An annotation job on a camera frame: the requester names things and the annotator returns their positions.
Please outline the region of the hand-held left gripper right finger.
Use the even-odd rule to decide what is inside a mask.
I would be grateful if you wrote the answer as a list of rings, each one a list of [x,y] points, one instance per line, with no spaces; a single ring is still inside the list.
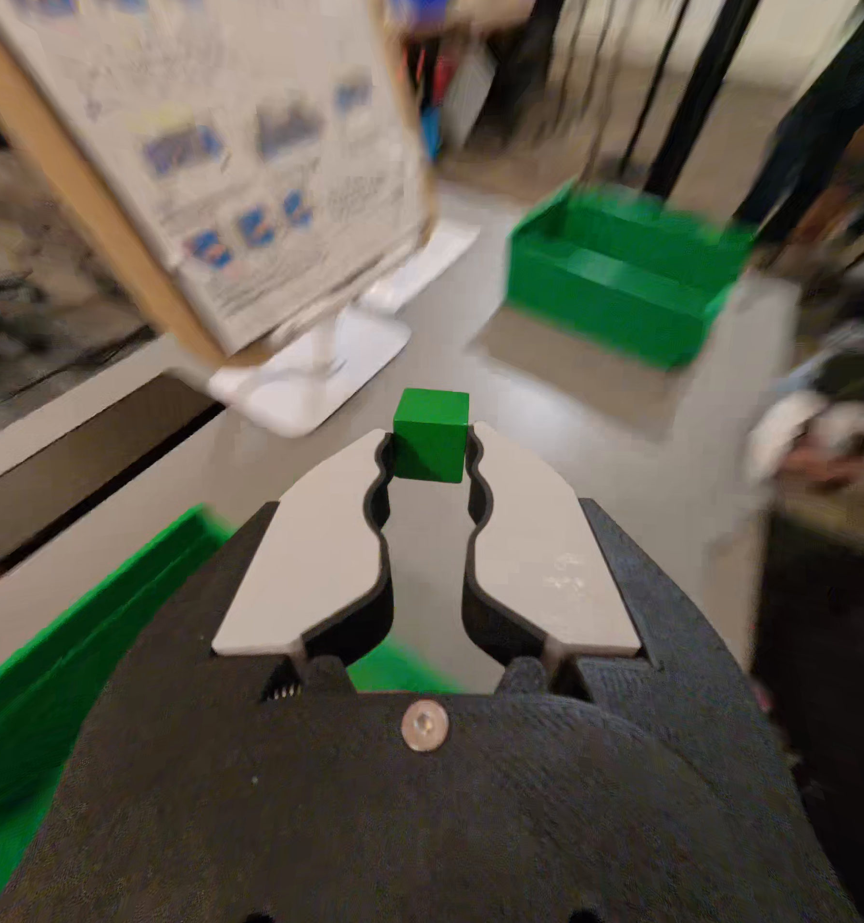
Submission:
[[[507,667],[548,674],[579,656],[633,659],[642,643],[573,487],[532,450],[478,421],[469,432],[462,623]]]

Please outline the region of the green plastic bin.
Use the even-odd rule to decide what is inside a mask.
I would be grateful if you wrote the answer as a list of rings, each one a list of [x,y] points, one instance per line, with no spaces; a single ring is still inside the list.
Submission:
[[[0,921],[472,921],[402,693],[209,651],[269,524],[191,513],[0,667]]]
[[[650,367],[680,369],[701,352],[755,235],[627,187],[571,182],[507,237],[506,302]]]

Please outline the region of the green wooden cube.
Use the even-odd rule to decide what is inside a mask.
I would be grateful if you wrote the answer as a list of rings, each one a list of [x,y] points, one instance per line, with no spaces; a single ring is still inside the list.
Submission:
[[[393,417],[394,476],[459,484],[468,443],[470,395],[407,387]]]

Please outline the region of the person's right hand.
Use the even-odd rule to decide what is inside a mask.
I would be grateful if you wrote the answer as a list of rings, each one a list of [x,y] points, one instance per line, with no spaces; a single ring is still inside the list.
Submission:
[[[814,491],[841,490],[864,480],[864,455],[832,455],[818,444],[799,441],[784,457],[777,477]]]

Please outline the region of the grey desk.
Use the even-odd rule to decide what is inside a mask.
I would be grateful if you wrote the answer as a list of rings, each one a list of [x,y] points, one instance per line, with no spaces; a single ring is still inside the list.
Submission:
[[[469,393],[473,422],[595,499],[749,669],[764,520],[743,489],[742,456],[788,358],[793,306],[745,286],[696,362],[659,373],[501,306],[504,241],[525,206],[452,184],[438,203],[481,233],[402,311],[412,330],[403,353],[307,437],[285,440],[221,412],[1,577],[0,663],[188,509],[244,523],[317,462],[390,429],[405,387],[428,387]]]

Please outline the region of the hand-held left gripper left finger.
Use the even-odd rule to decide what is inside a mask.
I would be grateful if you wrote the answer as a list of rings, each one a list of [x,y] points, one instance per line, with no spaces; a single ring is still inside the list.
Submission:
[[[211,643],[218,656],[276,654],[350,666],[384,640],[393,589],[383,526],[392,435],[373,429],[277,502]]]

